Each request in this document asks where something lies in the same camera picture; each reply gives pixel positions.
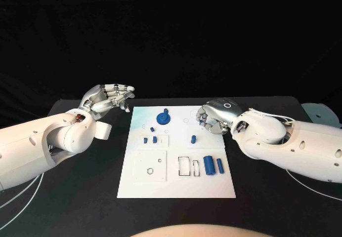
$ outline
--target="robotic arm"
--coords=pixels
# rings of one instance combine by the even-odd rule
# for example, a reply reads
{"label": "robotic arm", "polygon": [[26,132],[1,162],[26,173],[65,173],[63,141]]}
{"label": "robotic arm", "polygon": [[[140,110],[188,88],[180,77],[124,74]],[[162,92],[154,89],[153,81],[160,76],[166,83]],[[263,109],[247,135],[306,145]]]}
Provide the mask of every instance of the robotic arm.
{"label": "robotic arm", "polygon": [[[208,117],[215,124],[206,123]],[[316,180],[342,183],[339,128],[294,121],[254,109],[244,112],[227,98],[209,101],[201,107],[196,119],[214,134],[225,134],[229,129],[241,151],[253,159],[267,160]]]}
{"label": "robotic arm", "polygon": [[97,85],[78,109],[0,130],[0,191],[25,183],[84,152],[94,137],[108,139],[111,125],[97,121],[111,108],[130,112],[134,87]]}

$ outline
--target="cable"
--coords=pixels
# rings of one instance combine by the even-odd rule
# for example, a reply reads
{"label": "cable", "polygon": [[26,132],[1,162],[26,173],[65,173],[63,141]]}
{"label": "cable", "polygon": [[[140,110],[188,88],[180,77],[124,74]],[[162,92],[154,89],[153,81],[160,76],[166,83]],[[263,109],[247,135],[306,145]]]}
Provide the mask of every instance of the cable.
{"label": "cable", "polygon": [[26,209],[27,205],[30,204],[30,201],[32,201],[32,199],[33,199],[33,197],[35,197],[35,195],[36,195],[36,193],[38,193],[38,189],[39,189],[39,186],[40,186],[40,183],[42,183],[42,180],[43,180],[43,176],[45,176],[45,174],[42,173],[40,181],[39,181],[39,184],[38,184],[38,188],[36,188],[36,191],[35,191],[35,193],[33,193],[33,195],[32,195],[32,197],[30,197],[30,200],[29,200],[26,206],[23,207],[23,209],[20,210],[20,212],[16,214],[16,216],[13,217],[13,219],[12,219],[12,220],[6,223],[6,225],[0,228],[0,230],[1,230],[1,229],[10,224],[10,222],[17,218],[17,216],[22,214],[23,210]]}
{"label": "cable", "polygon": [[323,196],[326,196],[326,197],[329,197],[329,198],[333,198],[333,199],[342,201],[342,199],[339,199],[339,198],[336,198],[336,197],[332,197],[332,196],[329,196],[329,195],[320,193],[319,191],[313,190],[310,187],[307,187],[307,186],[294,178],[294,176],[290,174],[289,170],[286,170],[286,171],[287,171],[290,177],[291,177],[309,190],[312,190],[313,192],[316,192],[317,194],[320,194],[320,195],[323,195]]}
{"label": "cable", "polygon": [[286,117],[286,116],[281,116],[281,115],[273,115],[273,114],[268,114],[268,113],[264,113],[264,112],[261,112],[261,111],[257,111],[257,110],[254,110],[253,108],[250,109],[250,111],[253,111],[253,112],[255,112],[255,113],[258,113],[258,114],[263,114],[263,115],[268,115],[268,116],[271,116],[271,117],[280,117],[280,118],[283,118],[287,122],[293,122],[293,121],[296,121],[293,118],[290,118],[290,117]]}
{"label": "cable", "polygon": [[25,190],[13,197],[13,199],[10,201],[7,201],[1,206],[0,209],[23,194],[23,192],[29,189],[29,187],[33,185],[33,183],[38,180],[38,177],[33,179],[33,181],[30,182],[29,186],[25,188]]}

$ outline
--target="black tablecloth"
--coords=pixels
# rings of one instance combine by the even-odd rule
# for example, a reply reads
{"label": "black tablecloth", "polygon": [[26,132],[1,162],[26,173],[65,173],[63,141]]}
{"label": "black tablecloth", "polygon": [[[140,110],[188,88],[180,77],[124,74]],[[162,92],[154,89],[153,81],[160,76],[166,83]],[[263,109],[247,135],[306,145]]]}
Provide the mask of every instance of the black tablecloth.
{"label": "black tablecloth", "polygon": [[[208,98],[133,99],[134,106],[202,105]],[[234,98],[248,107],[309,121],[293,97]],[[59,100],[49,115],[78,107]],[[102,122],[113,125],[110,139],[94,139],[89,149],[46,172],[38,195],[1,236],[130,236],[177,224],[241,227],[274,236],[341,236],[342,202],[307,190],[286,171],[248,158],[224,136],[237,198],[115,198],[131,113],[113,109]],[[341,196],[341,184],[296,177],[317,190]],[[25,185],[4,191],[9,198]],[[0,210],[4,223],[20,211],[35,188]]]}

